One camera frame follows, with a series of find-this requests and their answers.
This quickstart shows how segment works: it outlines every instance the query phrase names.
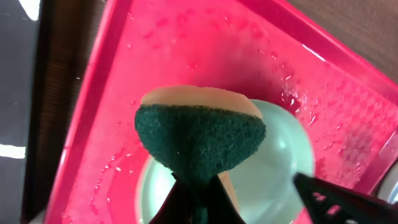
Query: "scouring pad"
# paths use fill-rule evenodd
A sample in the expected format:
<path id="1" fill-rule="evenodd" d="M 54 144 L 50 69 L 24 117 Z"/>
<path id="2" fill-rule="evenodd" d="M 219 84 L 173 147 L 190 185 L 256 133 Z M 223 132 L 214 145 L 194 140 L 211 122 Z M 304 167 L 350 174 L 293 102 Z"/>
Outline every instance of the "scouring pad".
<path id="1" fill-rule="evenodd" d="M 194 223 L 207 223 L 201 192 L 220 179 L 238 202 L 225 172 L 253 155 L 266 136 L 262 114 L 245 96 L 217 88 L 172 86 L 143 97 L 136 131 L 149 153 L 198 197 Z"/>

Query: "brown wooden surface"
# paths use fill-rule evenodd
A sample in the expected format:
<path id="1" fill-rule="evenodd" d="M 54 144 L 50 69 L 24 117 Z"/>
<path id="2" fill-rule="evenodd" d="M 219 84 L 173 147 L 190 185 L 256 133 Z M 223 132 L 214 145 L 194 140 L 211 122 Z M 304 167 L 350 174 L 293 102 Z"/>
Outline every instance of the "brown wooden surface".
<path id="1" fill-rule="evenodd" d="M 398 82 L 398 1 L 290 0 L 308 17 Z M 104 2 L 53 0 L 48 63 L 37 74 L 43 90 L 34 96 L 30 138 L 35 167 L 28 207 L 45 207 L 61 155 L 70 116 L 81 85 Z"/>

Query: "green scrubbing layer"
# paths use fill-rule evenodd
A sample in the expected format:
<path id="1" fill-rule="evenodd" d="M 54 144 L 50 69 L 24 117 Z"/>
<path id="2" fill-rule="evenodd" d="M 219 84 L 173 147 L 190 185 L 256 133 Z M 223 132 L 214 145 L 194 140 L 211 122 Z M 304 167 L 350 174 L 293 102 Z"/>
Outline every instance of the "green scrubbing layer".
<path id="1" fill-rule="evenodd" d="M 260 118 L 207 106 L 142 105 L 135 126 L 149 153 L 194 192 L 254 154 L 266 136 Z"/>

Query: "light green plate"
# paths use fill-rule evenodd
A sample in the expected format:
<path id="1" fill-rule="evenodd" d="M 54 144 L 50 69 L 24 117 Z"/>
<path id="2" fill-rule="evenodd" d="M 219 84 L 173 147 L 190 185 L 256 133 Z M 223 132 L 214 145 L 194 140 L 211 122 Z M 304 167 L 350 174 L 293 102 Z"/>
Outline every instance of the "light green plate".
<path id="1" fill-rule="evenodd" d="M 260 100 L 252 102 L 263 115 L 267 137 L 255 155 L 229 172 L 239 213 L 247 224 L 289 224 L 303 207 L 293 176 L 296 172 L 313 175 L 310 140 L 301 124 L 283 108 Z M 171 171 L 152 158 L 145 170 L 139 200 L 141 221 L 149 223 L 175 181 Z"/>

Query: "pink tray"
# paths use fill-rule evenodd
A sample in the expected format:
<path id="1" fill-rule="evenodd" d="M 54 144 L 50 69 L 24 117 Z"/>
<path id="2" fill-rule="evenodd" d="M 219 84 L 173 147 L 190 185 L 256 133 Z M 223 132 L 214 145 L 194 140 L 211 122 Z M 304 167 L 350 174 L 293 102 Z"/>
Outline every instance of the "pink tray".
<path id="1" fill-rule="evenodd" d="M 398 156 L 398 88 L 285 1 L 108 0 L 45 223 L 139 223 L 141 96 L 215 86 L 293 113 L 317 177 L 370 193 Z M 308 223 L 302 213 L 297 223 Z"/>

